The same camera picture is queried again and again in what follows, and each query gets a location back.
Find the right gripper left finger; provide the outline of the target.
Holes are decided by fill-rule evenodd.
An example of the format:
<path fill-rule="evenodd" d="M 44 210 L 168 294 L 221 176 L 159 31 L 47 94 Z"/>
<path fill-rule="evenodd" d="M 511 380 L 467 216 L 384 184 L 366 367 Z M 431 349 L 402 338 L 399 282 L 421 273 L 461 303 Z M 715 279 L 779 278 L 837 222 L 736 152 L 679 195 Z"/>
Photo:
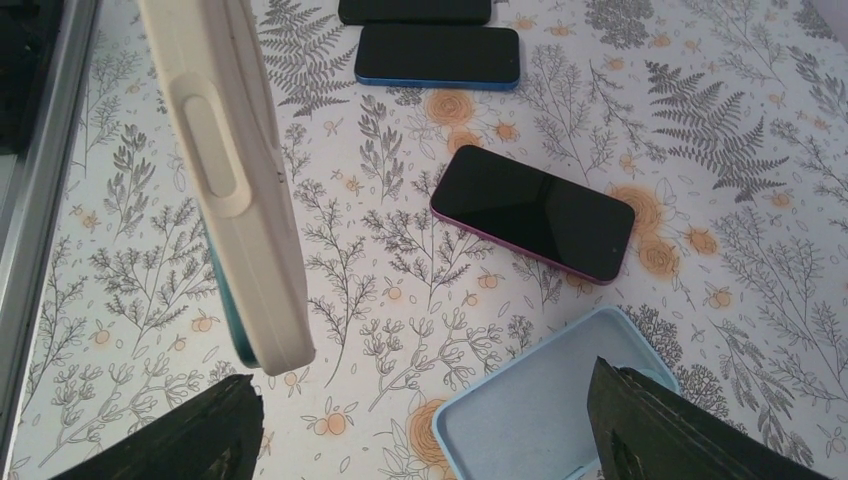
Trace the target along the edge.
<path fill-rule="evenodd" d="M 263 400 L 233 374 L 58 479 L 251 479 Z"/>

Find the beige phone case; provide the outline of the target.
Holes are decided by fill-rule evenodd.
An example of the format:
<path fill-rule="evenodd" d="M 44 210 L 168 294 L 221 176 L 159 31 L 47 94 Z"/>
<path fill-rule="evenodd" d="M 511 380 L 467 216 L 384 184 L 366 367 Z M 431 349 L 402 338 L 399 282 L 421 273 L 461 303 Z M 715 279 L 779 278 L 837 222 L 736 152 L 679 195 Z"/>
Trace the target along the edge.
<path fill-rule="evenodd" d="M 259 369 L 315 358 L 304 258 L 247 1 L 143 1 L 170 122 Z"/>

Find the light blue phone case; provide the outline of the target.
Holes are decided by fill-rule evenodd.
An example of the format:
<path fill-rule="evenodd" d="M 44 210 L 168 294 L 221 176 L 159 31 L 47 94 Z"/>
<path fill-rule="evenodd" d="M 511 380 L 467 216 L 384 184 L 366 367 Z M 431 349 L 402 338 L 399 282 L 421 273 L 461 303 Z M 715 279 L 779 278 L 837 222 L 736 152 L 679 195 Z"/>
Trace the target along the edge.
<path fill-rule="evenodd" d="M 587 411 L 596 358 L 679 383 L 624 312 L 597 308 L 447 401 L 432 420 L 460 479 L 579 479 L 599 467 Z"/>

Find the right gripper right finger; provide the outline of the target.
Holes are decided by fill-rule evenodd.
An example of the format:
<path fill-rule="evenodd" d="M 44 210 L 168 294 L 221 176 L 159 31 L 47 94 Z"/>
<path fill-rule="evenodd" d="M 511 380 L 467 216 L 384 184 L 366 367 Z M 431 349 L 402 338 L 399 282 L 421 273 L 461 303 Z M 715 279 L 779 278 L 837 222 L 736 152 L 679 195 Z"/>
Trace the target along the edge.
<path fill-rule="evenodd" d="M 822 479 L 629 367 L 596 359 L 587 410 L 606 479 Z"/>

